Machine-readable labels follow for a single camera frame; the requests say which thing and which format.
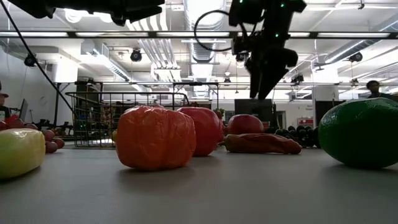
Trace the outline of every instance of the person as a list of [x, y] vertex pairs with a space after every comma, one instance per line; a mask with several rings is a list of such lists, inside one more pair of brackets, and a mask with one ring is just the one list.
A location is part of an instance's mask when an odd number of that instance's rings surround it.
[[380, 83], [378, 81], [369, 81], [366, 84], [366, 88], [371, 92], [371, 95], [368, 98], [383, 97], [392, 100], [392, 96], [390, 94], [379, 92]]
[[5, 121], [11, 115], [10, 109], [4, 106], [6, 98], [8, 98], [8, 95], [0, 92], [0, 121]]

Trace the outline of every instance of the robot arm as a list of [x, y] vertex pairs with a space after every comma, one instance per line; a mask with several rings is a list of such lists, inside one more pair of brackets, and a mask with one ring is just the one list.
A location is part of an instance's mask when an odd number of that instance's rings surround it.
[[298, 55], [285, 49], [285, 43], [290, 37], [293, 14], [302, 12], [306, 6], [302, 0], [233, 0], [229, 10], [230, 26], [256, 25], [263, 20], [261, 31], [235, 37], [232, 43], [234, 55], [251, 52], [245, 63], [251, 76], [250, 98], [258, 94], [259, 100], [265, 99], [288, 72], [286, 66], [296, 66]]
[[159, 5], [164, 0], [9, 0], [31, 16], [41, 19], [52, 18], [56, 8], [84, 10], [89, 13], [102, 12], [111, 15], [119, 26], [124, 26], [126, 19], [130, 22], [156, 15], [162, 12]]

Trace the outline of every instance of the metal cage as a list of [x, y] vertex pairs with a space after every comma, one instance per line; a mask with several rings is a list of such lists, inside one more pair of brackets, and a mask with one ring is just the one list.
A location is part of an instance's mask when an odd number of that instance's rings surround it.
[[114, 147], [112, 132], [128, 108], [162, 105], [176, 110], [189, 105], [188, 97], [183, 93], [101, 91], [68, 92], [66, 95], [72, 98], [76, 147]]

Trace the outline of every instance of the gray table surface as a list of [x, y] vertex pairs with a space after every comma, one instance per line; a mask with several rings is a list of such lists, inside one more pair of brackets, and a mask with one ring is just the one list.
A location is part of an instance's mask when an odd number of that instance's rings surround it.
[[301, 155], [219, 149], [189, 167], [136, 172], [115, 151], [59, 150], [0, 182], [0, 223], [398, 223], [398, 166], [347, 168]]

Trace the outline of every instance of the sweet potato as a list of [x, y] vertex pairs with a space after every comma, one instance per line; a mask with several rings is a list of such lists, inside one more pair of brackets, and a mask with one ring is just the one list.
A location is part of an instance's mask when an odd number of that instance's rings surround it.
[[229, 152], [299, 154], [301, 146], [276, 134], [229, 134], [225, 137]]

